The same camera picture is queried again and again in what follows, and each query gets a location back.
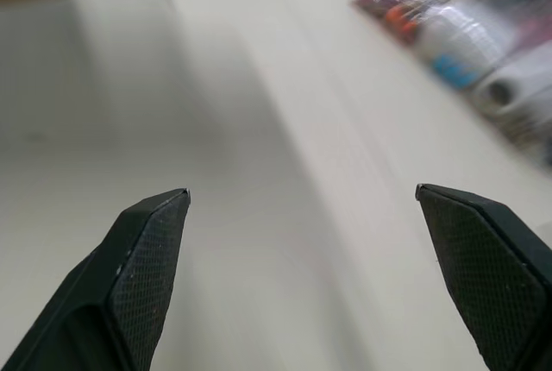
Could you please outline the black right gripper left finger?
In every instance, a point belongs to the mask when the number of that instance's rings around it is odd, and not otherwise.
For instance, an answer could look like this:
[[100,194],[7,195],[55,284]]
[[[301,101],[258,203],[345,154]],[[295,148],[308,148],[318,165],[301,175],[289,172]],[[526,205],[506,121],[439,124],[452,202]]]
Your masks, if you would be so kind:
[[173,294],[186,189],[122,211],[64,278],[6,370],[148,370]]

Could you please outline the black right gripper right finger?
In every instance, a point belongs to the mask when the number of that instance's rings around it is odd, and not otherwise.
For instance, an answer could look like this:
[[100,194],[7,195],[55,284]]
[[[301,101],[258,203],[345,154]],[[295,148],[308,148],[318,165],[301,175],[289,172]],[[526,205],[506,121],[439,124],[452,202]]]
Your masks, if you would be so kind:
[[448,293],[491,370],[551,368],[551,249],[508,206],[416,189]]

